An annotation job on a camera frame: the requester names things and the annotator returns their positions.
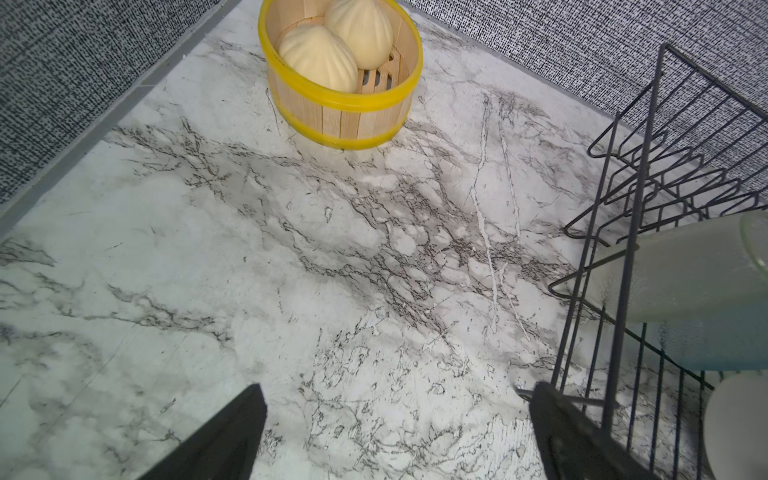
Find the wooden slat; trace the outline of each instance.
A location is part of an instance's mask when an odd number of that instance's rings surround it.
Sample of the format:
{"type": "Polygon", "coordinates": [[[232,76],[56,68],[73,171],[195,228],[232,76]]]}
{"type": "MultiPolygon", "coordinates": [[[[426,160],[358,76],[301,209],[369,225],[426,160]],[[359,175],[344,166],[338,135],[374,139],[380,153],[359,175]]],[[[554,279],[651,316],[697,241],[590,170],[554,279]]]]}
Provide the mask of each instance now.
{"type": "Polygon", "coordinates": [[[387,18],[389,19],[389,25],[392,26],[392,44],[397,45],[397,38],[400,35],[400,30],[405,25],[405,22],[402,20],[400,14],[395,12],[394,8],[390,7],[385,2],[382,2],[382,0],[379,0],[379,6],[381,6],[384,13],[386,13],[387,18]]]}
{"type": "Polygon", "coordinates": [[[407,97],[405,97],[402,102],[400,102],[400,113],[397,116],[397,121],[401,121],[403,117],[405,117],[408,114],[408,111],[411,109],[411,101],[413,100],[413,92],[409,93],[407,97]]]}
{"type": "Polygon", "coordinates": [[[351,111],[341,112],[341,138],[357,138],[360,114],[351,111]]]}
{"type": "Polygon", "coordinates": [[[280,10],[280,27],[283,32],[307,17],[304,15],[304,0],[277,0],[272,5],[276,5],[280,10]]]}
{"type": "Polygon", "coordinates": [[[377,93],[378,94],[380,92],[386,91],[386,76],[389,73],[389,70],[387,69],[387,67],[388,67],[387,64],[388,63],[389,63],[388,61],[385,62],[384,65],[379,67],[379,70],[377,70],[377,72],[379,72],[379,84],[378,85],[376,85],[376,73],[373,70],[371,70],[371,74],[373,75],[373,83],[375,85],[373,87],[373,93],[377,93]]]}
{"type": "Polygon", "coordinates": [[[394,88],[400,84],[400,53],[393,49],[389,56],[392,60],[387,62],[387,70],[392,76],[392,88],[394,88]]]}
{"type": "Polygon", "coordinates": [[[377,111],[365,111],[360,114],[360,125],[357,127],[357,137],[360,139],[371,138],[376,129],[377,111]]]}
{"type": "Polygon", "coordinates": [[[358,70],[357,71],[357,88],[355,89],[355,93],[357,94],[362,93],[362,77],[363,77],[363,71],[358,70]]]}
{"type": "Polygon", "coordinates": [[[400,52],[400,69],[399,69],[398,74],[397,74],[397,76],[398,76],[397,84],[398,85],[400,85],[401,83],[406,81],[406,79],[408,78],[408,75],[411,72],[411,70],[408,69],[408,65],[407,64],[408,64],[407,60],[403,56],[402,52],[400,52]]]}
{"type": "Polygon", "coordinates": [[[323,131],[323,107],[302,97],[302,115],[297,117],[314,131],[323,131]]]}
{"type": "Polygon", "coordinates": [[[368,71],[368,83],[364,84],[362,87],[360,87],[360,93],[361,94],[371,94],[373,93],[373,89],[375,88],[376,83],[376,70],[369,70],[368,71]]]}
{"type": "Polygon", "coordinates": [[[333,0],[304,0],[304,16],[324,17],[332,1],[333,0]]]}
{"type": "Polygon", "coordinates": [[[400,52],[403,62],[409,72],[416,68],[416,62],[419,60],[419,46],[416,44],[416,39],[411,33],[410,29],[404,28],[395,42],[395,48],[400,52]]]}
{"type": "Polygon", "coordinates": [[[323,133],[336,138],[341,136],[341,110],[323,107],[323,133]]]}
{"type": "Polygon", "coordinates": [[[395,127],[395,125],[397,125],[397,120],[400,119],[401,110],[402,102],[376,112],[376,123],[373,126],[373,135],[381,135],[395,127]]]}
{"type": "Polygon", "coordinates": [[[272,42],[272,46],[277,50],[280,32],[283,30],[283,23],[280,21],[280,9],[275,2],[270,5],[270,10],[266,13],[266,36],[272,42]]]}

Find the black wire rack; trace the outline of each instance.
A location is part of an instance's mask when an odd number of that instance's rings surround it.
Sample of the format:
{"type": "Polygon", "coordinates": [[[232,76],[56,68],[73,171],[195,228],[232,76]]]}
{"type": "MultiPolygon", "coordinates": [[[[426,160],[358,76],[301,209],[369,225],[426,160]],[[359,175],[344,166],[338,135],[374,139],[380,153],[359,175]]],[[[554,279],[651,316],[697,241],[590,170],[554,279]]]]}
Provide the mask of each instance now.
{"type": "Polygon", "coordinates": [[[564,227],[584,249],[549,286],[568,300],[551,383],[655,475],[710,478],[703,411],[723,373],[685,369],[647,324],[626,324],[634,251],[638,235],[768,209],[768,114],[662,44],[653,80],[588,155],[604,160],[594,203],[564,227]],[[596,261],[598,244],[619,243],[596,261]],[[611,261],[624,264],[614,316],[587,295],[591,272],[611,261]]]}

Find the yellow rim band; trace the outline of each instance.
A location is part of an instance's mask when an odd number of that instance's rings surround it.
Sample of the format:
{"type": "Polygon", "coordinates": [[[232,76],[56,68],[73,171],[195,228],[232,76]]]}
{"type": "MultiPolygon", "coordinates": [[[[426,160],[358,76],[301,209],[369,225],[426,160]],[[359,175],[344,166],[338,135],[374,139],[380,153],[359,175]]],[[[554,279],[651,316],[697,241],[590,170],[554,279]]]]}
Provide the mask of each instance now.
{"type": "Polygon", "coordinates": [[[413,69],[413,72],[411,72],[406,81],[394,87],[392,90],[383,91],[377,94],[347,94],[340,91],[331,90],[329,88],[318,85],[313,81],[307,80],[306,78],[296,73],[296,71],[291,67],[289,67],[288,64],[285,63],[285,61],[283,61],[283,59],[277,54],[277,51],[272,45],[272,42],[266,35],[266,13],[269,11],[273,2],[276,1],[279,0],[264,0],[264,3],[261,5],[261,11],[259,12],[259,41],[261,42],[261,48],[264,50],[264,57],[266,58],[267,64],[269,64],[269,66],[275,71],[275,74],[282,81],[288,84],[289,87],[299,92],[306,99],[325,107],[335,108],[336,110],[354,112],[378,111],[392,107],[393,105],[397,105],[403,101],[413,91],[413,89],[416,87],[416,84],[419,82],[419,77],[422,75],[422,68],[424,66],[422,38],[419,36],[419,31],[416,30],[416,26],[413,24],[413,20],[411,20],[406,11],[403,10],[400,5],[397,5],[395,0],[382,1],[386,2],[387,5],[398,12],[402,17],[403,22],[405,22],[405,25],[408,25],[408,27],[411,29],[411,33],[413,33],[413,37],[416,39],[419,59],[416,62],[416,67],[413,69]]]}
{"type": "Polygon", "coordinates": [[[408,112],[406,112],[406,114],[402,116],[402,120],[397,122],[397,125],[395,125],[395,127],[375,137],[369,137],[369,138],[331,137],[330,135],[320,133],[317,130],[314,130],[313,128],[310,128],[307,125],[301,123],[301,120],[294,117],[293,114],[291,114],[287,109],[283,107],[283,104],[280,103],[280,100],[278,100],[275,97],[272,97],[272,99],[275,101],[275,106],[277,107],[277,110],[280,112],[283,118],[285,118],[286,121],[288,122],[288,125],[293,127],[296,131],[298,131],[303,136],[309,138],[311,141],[314,141],[321,145],[325,145],[326,147],[338,148],[340,150],[365,150],[366,148],[377,147],[380,144],[383,144],[384,142],[389,140],[390,138],[394,137],[395,134],[400,130],[402,125],[406,122],[406,118],[408,117],[408,112]]]}

